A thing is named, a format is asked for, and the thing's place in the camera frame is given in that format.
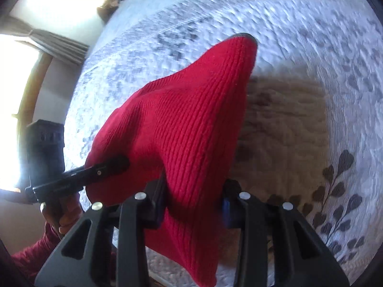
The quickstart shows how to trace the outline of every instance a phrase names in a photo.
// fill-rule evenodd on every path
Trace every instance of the screw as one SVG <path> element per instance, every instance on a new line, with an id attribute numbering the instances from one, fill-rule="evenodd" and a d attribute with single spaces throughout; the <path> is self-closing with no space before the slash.
<path id="1" fill-rule="evenodd" d="M 144 200 L 146 199 L 146 193 L 145 192 L 138 192 L 135 194 L 136 200 Z"/>
<path id="2" fill-rule="evenodd" d="M 103 207 L 101 202 L 95 202 L 92 204 L 92 209 L 93 210 L 100 210 Z"/>
<path id="3" fill-rule="evenodd" d="M 239 198 L 240 198 L 241 200 L 248 200 L 250 197 L 251 197 L 250 193 L 245 192 L 245 191 L 243 191 L 243 192 L 241 192 L 241 193 L 239 194 Z"/>
<path id="4" fill-rule="evenodd" d="M 292 210 L 294 208 L 294 205 L 291 204 L 290 202 L 284 202 L 282 204 L 282 207 L 285 209 L 285 210 Z"/>

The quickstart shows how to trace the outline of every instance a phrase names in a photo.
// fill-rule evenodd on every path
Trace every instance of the red sleeve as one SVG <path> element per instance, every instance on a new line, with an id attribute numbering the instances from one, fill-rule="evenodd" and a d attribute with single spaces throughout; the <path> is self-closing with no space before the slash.
<path id="1" fill-rule="evenodd" d="M 60 238 L 50 224 L 45 223 L 44 236 L 34 245 L 14 254 L 12 259 L 18 269 L 33 284 L 45 261 L 59 244 Z"/>

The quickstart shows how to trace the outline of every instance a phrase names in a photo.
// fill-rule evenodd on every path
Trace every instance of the bed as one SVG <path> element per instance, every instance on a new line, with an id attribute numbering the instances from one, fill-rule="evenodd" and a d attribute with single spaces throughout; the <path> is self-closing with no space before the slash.
<path id="1" fill-rule="evenodd" d="M 262 201 L 296 205 L 353 283 L 383 241 L 383 28 L 366 0 L 124 0 L 76 86 L 66 169 L 84 164 L 135 91 L 239 32 L 259 49 L 231 177 Z M 233 284 L 237 241 L 222 238 L 217 286 Z M 270 286 L 272 251 L 270 241 Z M 176 263 L 147 257 L 162 284 L 195 286 Z"/>

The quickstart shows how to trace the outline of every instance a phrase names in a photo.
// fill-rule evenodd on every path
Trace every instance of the window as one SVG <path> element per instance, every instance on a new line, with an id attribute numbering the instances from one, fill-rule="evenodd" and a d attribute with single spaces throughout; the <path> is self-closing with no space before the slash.
<path id="1" fill-rule="evenodd" d="M 14 190 L 20 180 L 17 114 L 40 51 L 0 35 L 0 189 Z"/>

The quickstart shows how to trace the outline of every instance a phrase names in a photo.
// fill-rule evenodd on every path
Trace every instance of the red beanie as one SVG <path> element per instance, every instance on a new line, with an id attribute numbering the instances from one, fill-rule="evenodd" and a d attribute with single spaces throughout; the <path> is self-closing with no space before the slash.
<path id="1" fill-rule="evenodd" d="M 246 108 L 255 39 L 223 41 L 187 68 L 150 82 L 108 118 L 86 166 L 123 153 L 129 169 L 87 187 L 91 202 L 122 203 L 165 169 L 169 204 L 146 246 L 182 265 L 201 287 L 216 284 L 220 198 Z"/>

